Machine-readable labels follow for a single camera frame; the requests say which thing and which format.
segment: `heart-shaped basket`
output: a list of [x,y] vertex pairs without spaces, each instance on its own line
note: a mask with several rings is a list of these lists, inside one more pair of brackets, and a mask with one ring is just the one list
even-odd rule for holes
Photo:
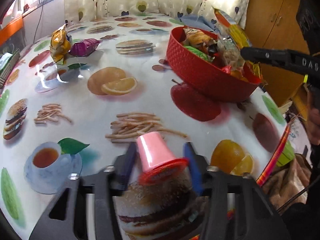
[[[217,39],[217,35],[214,33],[201,31]],[[244,65],[244,72],[251,83],[237,79],[199,58],[180,44],[185,40],[185,37],[183,27],[171,30],[166,57],[172,70],[184,82],[204,95],[224,102],[242,102],[248,99],[261,83],[261,80],[254,76],[247,64]]]

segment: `pink plastic cup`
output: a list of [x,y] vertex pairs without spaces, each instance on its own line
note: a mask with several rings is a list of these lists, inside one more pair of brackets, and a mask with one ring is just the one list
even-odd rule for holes
[[176,158],[160,133],[150,132],[137,139],[143,173],[139,178],[142,185],[153,185],[177,176],[188,165],[186,158]]

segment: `cable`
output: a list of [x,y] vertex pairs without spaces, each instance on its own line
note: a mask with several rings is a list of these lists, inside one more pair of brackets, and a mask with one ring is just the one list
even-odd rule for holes
[[290,198],[285,204],[283,204],[280,208],[277,209],[277,212],[280,213],[283,209],[285,209],[288,205],[290,205],[294,200],[296,200],[298,197],[300,197],[303,193],[305,193],[309,188],[311,188],[314,184],[316,184],[320,180],[320,175],[316,177],[316,179],[309,184],[306,188],[304,188],[302,191],[300,191],[297,195]]
[[38,30],[38,27],[39,27],[39,24],[40,24],[40,21],[41,21],[41,16],[42,16],[42,12],[43,12],[44,1],[45,1],[45,0],[43,0],[43,2],[42,2],[41,14],[40,14],[39,22],[38,22],[38,25],[37,25],[37,28],[36,28],[35,36],[33,37],[33,43],[35,43],[36,33],[37,33],[37,30]]

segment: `metal bolt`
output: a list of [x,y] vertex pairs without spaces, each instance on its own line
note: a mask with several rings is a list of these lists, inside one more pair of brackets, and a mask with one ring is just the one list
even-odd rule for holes
[[219,168],[217,166],[208,166],[207,171],[219,171]]
[[115,170],[114,166],[107,166],[104,172],[113,172]]
[[244,179],[252,179],[252,176],[251,176],[251,174],[249,172],[244,172],[242,174],[242,178],[244,178]]
[[71,173],[69,176],[68,176],[68,179],[71,179],[71,180],[76,180],[76,179],[79,179],[80,175],[78,173]]

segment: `person's hand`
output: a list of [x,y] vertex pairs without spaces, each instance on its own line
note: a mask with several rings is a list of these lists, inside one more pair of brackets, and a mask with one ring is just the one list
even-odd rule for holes
[[320,144],[320,112],[313,106],[313,95],[308,92],[307,134],[311,144]]

